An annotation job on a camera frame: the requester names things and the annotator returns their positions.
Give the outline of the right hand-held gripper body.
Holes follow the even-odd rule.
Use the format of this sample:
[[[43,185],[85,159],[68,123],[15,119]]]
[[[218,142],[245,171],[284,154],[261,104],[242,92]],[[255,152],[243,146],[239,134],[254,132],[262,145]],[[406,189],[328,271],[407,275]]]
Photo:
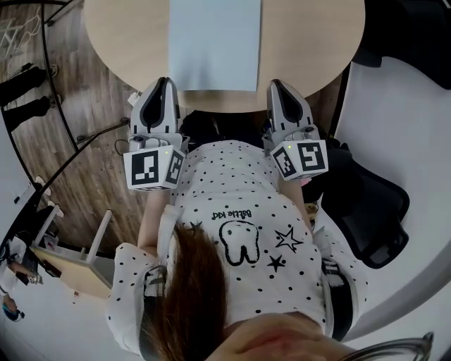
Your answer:
[[[269,128],[262,140],[266,156],[272,158],[284,181],[313,178],[328,171],[326,142],[314,125]]]

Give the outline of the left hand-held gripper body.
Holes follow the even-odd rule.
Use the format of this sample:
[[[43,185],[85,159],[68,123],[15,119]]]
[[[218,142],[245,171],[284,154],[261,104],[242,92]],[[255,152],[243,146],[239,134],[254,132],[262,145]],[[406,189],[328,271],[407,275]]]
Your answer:
[[[176,189],[187,154],[187,137],[180,133],[137,133],[123,154],[131,190]]]

